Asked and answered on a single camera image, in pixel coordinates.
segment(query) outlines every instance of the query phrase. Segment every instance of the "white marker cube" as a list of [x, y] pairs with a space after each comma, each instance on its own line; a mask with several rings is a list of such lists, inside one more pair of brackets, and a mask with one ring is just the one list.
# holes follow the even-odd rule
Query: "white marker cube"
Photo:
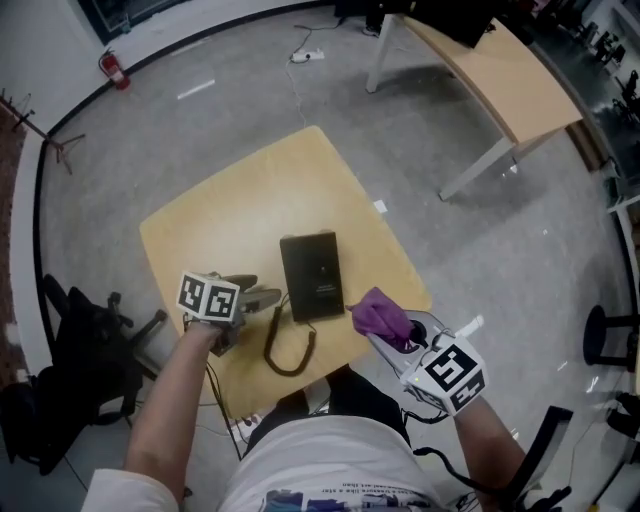
[[183, 272], [176, 306], [199, 320], [230, 322], [240, 287], [214, 276]]
[[451, 416], [480, 396], [487, 386], [485, 364], [469, 341], [458, 336], [438, 352], [427, 353], [414, 373], [404, 376], [403, 384], [417, 388], [419, 398]]

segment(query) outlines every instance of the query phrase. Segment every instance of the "square table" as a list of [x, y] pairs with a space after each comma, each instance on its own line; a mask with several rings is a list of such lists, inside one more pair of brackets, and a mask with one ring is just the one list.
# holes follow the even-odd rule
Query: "square table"
[[[279, 241], [285, 235], [333, 230], [345, 304], [372, 287], [406, 309], [429, 310], [431, 297], [389, 226], [347, 164], [317, 127], [267, 146], [185, 192], [140, 225], [145, 251], [168, 313], [183, 331], [175, 301], [184, 270], [256, 274], [258, 283], [286, 291]], [[314, 321], [316, 350], [306, 370], [283, 377], [263, 349], [273, 308], [247, 316], [239, 343], [209, 361], [233, 418], [273, 405], [364, 355], [369, 342], [353, 330], [351, 315]], [[309, 327], [285, 307], [272, 356], [295, 368]]]
[[426, 43], [476, 97], [502, 131], [502, 138], [471, 167], [444, 186], [444, 201], [502, 156], [522, 158], [582, 115], [542, 62], [497, 20], [475, 48], [409, 16], [388, 14], [369, 71], [367, 91], [378, 87], [394, 26], [402, 24]]

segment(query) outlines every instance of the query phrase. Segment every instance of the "desk leg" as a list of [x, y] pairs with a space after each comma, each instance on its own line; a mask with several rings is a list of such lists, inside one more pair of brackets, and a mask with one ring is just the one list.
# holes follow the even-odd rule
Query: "desk leg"
[[387, 14], [384, 17], [384, 21], [382, 22], [382, 30], [380, 31], [380, 37], [378, 38], [378, 42], [376, 44], [376, 53], [373, 60], [373, 65], [369, 70], [369, 78], [367, 79], [367, 91], [368, 92], [376, 92], [378, 88], [378, 80], [380, 79], [380, 69], [382, 68], [382, 63], [384, 62], [384, 58], [387, 56], [387, 52], [389, 51], [389, 43], [391, 42], [391, 38], [389, 37], [389, 33], [393, 29], [393, 24], [395, 23], [395, 15]]
[[501, 156], [511, 151], [513, 148], [513, 142], [507, 137], [502, 137], [496, 144], [482, 155], [475, 164], [464, 171], [455, 180], [445, 185], [440, 191], [440, 199], [446, 201], [458, 190], [464, 187], [471, 180], [482, 174], [492, 163], [498, 160]]

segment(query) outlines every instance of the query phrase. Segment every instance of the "desk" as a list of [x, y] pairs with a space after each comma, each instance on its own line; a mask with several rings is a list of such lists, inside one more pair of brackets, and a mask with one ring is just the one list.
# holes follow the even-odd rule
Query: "desk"
[[434, 50], [458, 79], [485, 107], [503, 133], [502, 138], [476, 163], [440, 192], [446, 200], [503, 155], [522, 157], [557, 131], [582, 119], [569, 96], [551, 73], [499, 21], [475, 48], [407, 16], [387, 15], [369, 72], [367, 91], [378, 86], [394, 25], [402, 23]]
[[[211, 176], [140, 225], [151, 269], [179, 332], [182, 313], [175, 300], [183, 270], [257, 274], [259, 283], [284, 291], [280, 238], [322, 229], [336, 232], [345, 304], [378, 286], [407, 309], [431, 308], [429, 294], [389, 226], [317, 127]], [[282, 377], [262, 356], [272, 313], [249, 316], [239, 344], [220, 358], [209, 358], [232, 417], [273, 405], [369, 350], [366, 338], [353, 330], [349, 313], [317, 321], [309, 366], [298, 377]], [[272, 352], [281, 368], [299, 364], [308, 332], [285, 308]]]

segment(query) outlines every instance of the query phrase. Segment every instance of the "red fire extinguisher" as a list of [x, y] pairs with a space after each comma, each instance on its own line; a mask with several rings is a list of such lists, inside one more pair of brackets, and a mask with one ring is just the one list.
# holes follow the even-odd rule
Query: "red fire extinguisher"
[[98, 61], [98, 66], [107, 77], [116, 84], [116, 89], [123, 90], [129, 87], [131, 80], [124, 74], [120, 67], [118, 59], [111, 50], [107, 50], [102, 54]]

